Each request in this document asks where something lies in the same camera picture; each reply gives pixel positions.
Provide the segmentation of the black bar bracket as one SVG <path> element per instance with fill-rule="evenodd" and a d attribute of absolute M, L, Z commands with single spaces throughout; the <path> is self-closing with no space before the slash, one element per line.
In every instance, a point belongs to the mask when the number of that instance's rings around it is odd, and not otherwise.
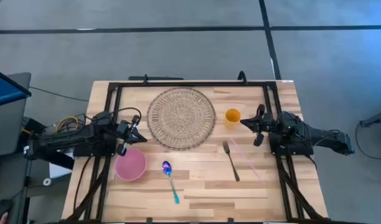
<path fill-rule="evenodd" d="M 156 81 L 156 80 L 184 80 L 184 78 L 180 77 L 156 77 L 156 76 L 148 76 L 147 74 L 142 76 L 129 76 L 129 81 L 142 81 L 142 82 L 148 82 L 148 81 Z"/>

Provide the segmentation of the computer monitor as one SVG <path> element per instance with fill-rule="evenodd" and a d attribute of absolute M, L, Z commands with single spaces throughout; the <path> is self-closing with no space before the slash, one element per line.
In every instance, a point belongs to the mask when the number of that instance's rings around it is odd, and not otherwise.
<path fill-rule="evenodd" d="M 31 92 L 0 72 L 0 106 L 32 96 Z"/>

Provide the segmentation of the orange plastic cup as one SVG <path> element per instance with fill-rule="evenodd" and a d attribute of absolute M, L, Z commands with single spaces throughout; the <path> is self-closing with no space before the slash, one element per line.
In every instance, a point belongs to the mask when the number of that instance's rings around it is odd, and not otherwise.
<path fill-rule="evenodd" d="M 228 128 L 234 127 L 241 120 L 241 112 L 237 109 L 231 108 L 225 112 L 225 125 Z"/>

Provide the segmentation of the pink drinking straw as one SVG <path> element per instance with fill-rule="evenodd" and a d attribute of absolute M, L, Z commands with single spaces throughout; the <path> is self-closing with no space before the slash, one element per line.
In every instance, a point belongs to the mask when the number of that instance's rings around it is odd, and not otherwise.
<path fill-rule="evenodd" d="M 246 156 L 246 154 L 240 149 L 237 143 L 233 140 L 233 138 L 229 138 L 231 144 L 235 147 L 236 151 L 234 152 L 235 157 L 240 156 L 241 161 L 246 163 L 246 166 L 251 168 L 253 174 L 256 176 L 258 181 L 262 181 L 262 178 L 257 173 L 257 169 L 255 168 L 253 162 Z"/>

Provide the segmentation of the pink plastic bowl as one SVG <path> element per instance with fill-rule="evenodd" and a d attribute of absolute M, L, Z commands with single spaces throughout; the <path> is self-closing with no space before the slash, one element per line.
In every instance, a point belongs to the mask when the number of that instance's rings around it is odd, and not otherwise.
<path fill-rule="evenodd" d="M 128 148 L 124 156 L 117 157 L 114 168 L 115 174 L 121 180 L 137 180 L 146 171 L 146 155 L 139 149 Z"/>

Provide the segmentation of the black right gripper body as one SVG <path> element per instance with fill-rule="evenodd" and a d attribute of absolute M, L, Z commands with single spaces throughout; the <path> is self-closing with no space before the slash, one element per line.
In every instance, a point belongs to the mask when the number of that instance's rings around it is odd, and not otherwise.
<path fill-rule="evenodd" d="M 270 128 L 273 126 L 273 116 L 271 113 L 265 113 L 265 105 L 260 104 L 257 107 L 256 116 L 254 117 L 253 131 L 256 134 L 254 140 L 255 146 L 260 146 L 264 140 L 262 132 L 270 132 Z"/>

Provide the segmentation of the white paper sheet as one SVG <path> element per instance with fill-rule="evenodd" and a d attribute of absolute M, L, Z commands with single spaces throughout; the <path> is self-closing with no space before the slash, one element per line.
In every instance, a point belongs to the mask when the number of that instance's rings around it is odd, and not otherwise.
<path fill-rule="evenodd" d="M 51 179 L 71 174 L 72 170 L 49 163 L 49 176 Z"/>

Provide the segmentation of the black computer mouse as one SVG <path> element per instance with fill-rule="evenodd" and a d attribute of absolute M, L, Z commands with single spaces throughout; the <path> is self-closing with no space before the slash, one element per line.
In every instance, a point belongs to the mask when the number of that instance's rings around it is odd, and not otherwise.
<path fill-rule="evenodd" d="M 3 199 L 3 200 L 0 200 L 0 221 L 1 221 L 1 218 L 2 216 L 9 212 L 10 209 L 12 208 L 12 200 L 11 199 Z"/>

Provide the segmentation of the iridescent spoon with teal handle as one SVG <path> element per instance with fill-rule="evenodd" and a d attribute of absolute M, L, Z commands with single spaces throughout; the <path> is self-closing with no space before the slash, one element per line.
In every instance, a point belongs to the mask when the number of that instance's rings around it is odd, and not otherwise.
<path fill-rule="evenodd" d="M 163 170 L 163 173 L 168 177 L 168 179 L 170 181 L 170 186 L 172 188 L 173 198 L 174 198 L 175 203 L 180 204 L 180 198 L 177 194 L 176 188 L 175 188 L 174 183 L 173 183 L 171 164 L 168 161 L 163 161 L 162 170 Z"/>

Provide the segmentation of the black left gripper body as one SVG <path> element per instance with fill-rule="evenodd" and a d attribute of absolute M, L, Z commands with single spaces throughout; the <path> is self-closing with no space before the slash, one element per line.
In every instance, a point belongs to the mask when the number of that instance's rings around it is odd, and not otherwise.
<path fill-rule="evenodd" d="M 134 115 L 132 118 L 132 123 L 128 123 L 125 120 L 122 120 L 117 127 L 117 135 L 119 138 L 121 138 L 124 142 L 120 145 L 118 145 L 116 149 L 116 153 L 120 156 L 125 156 L 127 152 L 127 138 L 130 136 L 130 131 L 132 128 L 136 128 L 140 121 L 140 117 L 138 115 Z"/>

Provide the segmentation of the dark metal fork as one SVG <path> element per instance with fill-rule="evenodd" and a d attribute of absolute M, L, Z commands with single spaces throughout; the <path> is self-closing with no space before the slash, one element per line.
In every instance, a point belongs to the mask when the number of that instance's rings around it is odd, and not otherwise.
<path fill-rule="evenodd" d="M 229 148 L 229 145 L 228 145 L 227 141 L 223 141 L 223 148 L 224 148 L 224 151 L 227 154 L 227 156 L 228 156 L 228 158 L 229 158 L 229 160 L 231 162 L 232 170 L 233 170 L 233 173 L 234 173 L 234 178 L 235 178 L 236 182 L 239 182 L 240 181 L 240 177 L 239 177 L 239 175 L 237 173 L 237 170 L 236 170 L 236 168 L 234 166 L 234 163 L 232 161 L 232 158 L 231 158 L 231 155 L 230 155 L 231 151 L 230 151 L 230 148 Z"/>

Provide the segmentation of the grey stand leg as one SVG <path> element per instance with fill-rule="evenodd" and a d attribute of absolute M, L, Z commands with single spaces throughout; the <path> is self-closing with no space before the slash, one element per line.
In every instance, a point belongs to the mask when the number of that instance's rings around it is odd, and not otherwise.
<path fill-rule="evenodd" d="M 381 112 L 367 118 L 364 120 L 359 121 L 359 124 L 363 128 L 368 128 L 373 124 L 381 124 Z"/>

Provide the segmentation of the round woven wicker placemat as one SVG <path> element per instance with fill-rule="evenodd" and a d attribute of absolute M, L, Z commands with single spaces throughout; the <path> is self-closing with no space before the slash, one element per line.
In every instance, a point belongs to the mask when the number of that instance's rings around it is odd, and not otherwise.
<path fill-rule="evenodd" d="M 173 151 L 197 148 L 216 124 L 216 111 L 202 92 L 176 87 L 162 92 L 147 110 L 147 127 L 161 146 Z"/>

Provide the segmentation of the black aluminium table frame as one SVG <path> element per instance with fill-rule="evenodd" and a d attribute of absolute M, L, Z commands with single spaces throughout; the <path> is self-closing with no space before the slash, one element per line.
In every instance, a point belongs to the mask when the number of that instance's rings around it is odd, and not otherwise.
<path fill-rule="evenodd" d="M 270 153 L 268 136 L 260 147 L 253 146 L 255 135 L 241 124 L 227 128 L 224 114 L 235 108 L 242 118 L 255 115 L 260 103 L 266 105 L 259 86 L 201 86 L 206 82 L 184 81 L 206 95 L 216 111 L 216 125 L 210 138 L 189 151 L 171 151 L 159 145 L 147 127 L 148 107 L 152 100 L 173 86 L 124 86 L 118 108 L 135 107 L 142 113 L 138 127 L 148 142 L 134 144 L 147 157 L 147 169 L 141 178 L 123 181 L 115 175 L 116 157 L 111 159 L 105 199 L 102 201 L 102 222 L 235 222 L 286 221 L 276 159 Z M 258 181 L 251 168 L 235 157 L 230 139 L 253 162 L 262 178 Z M 227 140 L 231 157 L 241 178 L 234 180 L 229 158 L 222 142 Z M 169 180 L 162 172 L 162 162 L 173 167 L 173 181 L 180 204 L 175 204 Z M 293 156 L 293 163 L 302 194 L 322 216 L 328 212 L 314 164 L 303 156 Z"/>

